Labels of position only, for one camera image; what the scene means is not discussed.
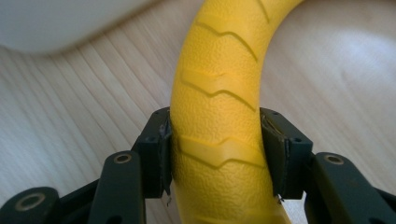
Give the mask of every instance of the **light wood table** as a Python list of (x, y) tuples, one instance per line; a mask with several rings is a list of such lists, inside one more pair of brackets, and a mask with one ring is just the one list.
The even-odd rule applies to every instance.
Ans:
[[(59, 54), (0, 49), (0, 204), (32, 187), (61, 196), (99, 177), (150, 114), (169, 105), (184, 37), (203, 0), (163, 0)], [(350, 158), (396, 194), (396, 3), (307, 1), (282, 23), (262, 72), (262, 106), (315, 152)], [(148, 223), (179, 223), (148, 200)], [(305, 223), (302, 202), (286, 202)]]

